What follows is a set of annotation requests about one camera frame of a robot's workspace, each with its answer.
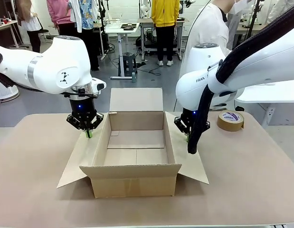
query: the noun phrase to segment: black pants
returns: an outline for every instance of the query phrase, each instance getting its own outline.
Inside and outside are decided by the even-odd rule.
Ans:
[[[59,34],[62,36],[79,37],[75,23],[60,24],[58,27]]]
[[[91,70],[97,70],[99,67],[98,58],[97,58],[97,46],[96,42],[93,40],[93,29],[82,29],[80,37],[86,46],[86,49],[89,54]]]
[[[27,31],[27,32],[28,32],[29,41],[31,42],[33,51],[40,53],[41,41],[38,36],[38,31]]]
[[[174,28],[174,26],[156,27],[157,58],[159,61],[164,59],[164,48],[167,48],[167,60],[172,61]]]

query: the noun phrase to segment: cardboard box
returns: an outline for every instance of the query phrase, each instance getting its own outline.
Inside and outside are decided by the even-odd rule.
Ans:
[[[199,154],[164,112],[160,88],[114,88],[110,113],[87,139],[82,133],[58,188],[88,176],[96,198],[173,196],[180,173],[209,183]]]

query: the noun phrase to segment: floor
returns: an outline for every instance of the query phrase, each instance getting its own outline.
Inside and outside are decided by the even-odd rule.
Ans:
[[[41,47],[41,51],[45,51],[50,44],[45,43]],[[130,52],[136,53],[134,45],[130,46]],[[163,107],[165,111],[173,111],[175,104],[175,85],[179,78],[179,68],[181,62],[177,56],[174,56],[174,65],[171,67],[163,66],[158,68],[156,65],[156,56],[147,56],[145,66],[142,66],[138,72],[137,83],[132,83],[131,80],[110,80],[110,76],[117,75],[117,61],[118,51],[109,54],[100,63],[100,71],[92,72],[93,77],[104,80],[107,83],[107,88],[102,91],[102,94],[95,100],[95,107],[99,112],[108,112],[110,104],[110,91],[115,87],[161,87],[163,90]],[[148,73],[148,71],[154,70],[156,73],[160,73],[160,76],[156,76]],[[50,95],[45,93],[36,93],[19,89],[20,96],[10,102],[0,104],[0,142],[9,134],[14,127],[24,116],[36,113],[70,113],[71,107],[69,101],[61,95]],[[234,103],[229,103],[228,108],[234,109]],[[179,105],[176,106],[176,111],[181,111]],[[262,119],[261,114],[256,114],[256,119],[260,121]],[[285,153],[294,162],[294,126],[269,126],[266,131],[276,141],[276,143],[285,151]],[[294,228],[294,224],[288,225],[288,228]]]

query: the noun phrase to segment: face mask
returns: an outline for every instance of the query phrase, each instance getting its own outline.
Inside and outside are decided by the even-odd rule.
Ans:
[[[231,10],[229,11],[230,14],[237,14],[247,7],[247,0],[240,0],[238,2],[234,0],[234,2],[235,3],[233,4]]]

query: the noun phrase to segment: packing tape roll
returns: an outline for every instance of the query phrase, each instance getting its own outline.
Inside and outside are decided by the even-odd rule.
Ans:
[[[217,125],[228,132],[237,132],[244,128],[244,118],[240,113],[225,110],[219,113]]]

